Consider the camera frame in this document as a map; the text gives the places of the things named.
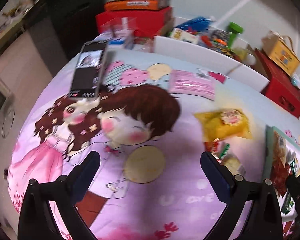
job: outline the brown pants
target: brown pants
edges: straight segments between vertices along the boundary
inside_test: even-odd
[[[88,227],[94,222],[107,200],[107,198],[100,197],[91,191],[87,191],[83,200],[75,205]]]

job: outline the orange box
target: orange box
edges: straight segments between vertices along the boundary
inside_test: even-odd
[[[159,11],[170,5],[170,0],[114,0],[105,4],[106,11],[154,10]]]
[[[300,64],[296,54],[277,35],[264,42],[262,49],[282,70],[291,76]]]

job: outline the orange book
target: orange book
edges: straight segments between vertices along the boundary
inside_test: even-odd
[[[170,0],[114,0],[105,4],[106,11],[117,10],[154,10],[170,6]]]

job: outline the closed eye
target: closed eye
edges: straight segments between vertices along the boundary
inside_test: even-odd
[[[140,126],[133,126],[132,128],[139,128],[141,131],[144,131],[145,129]]]
[[[121,122],[121,120],[118,117],[116,117],[116,116],[111,116],[111,117],[109,117],[109,119],[110,118],[113,118],[113,119],[117,120],[118,122]]]

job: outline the yellow gift box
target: yellow gift box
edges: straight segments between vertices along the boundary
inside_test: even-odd
[[[292,40],[286,36],[291,43],[292,50],[287,46],[283,39],[277,35],[272,35],[264,40],[263,50],[280,68],[291,76],[300,64],[300,60],[293,52]]]

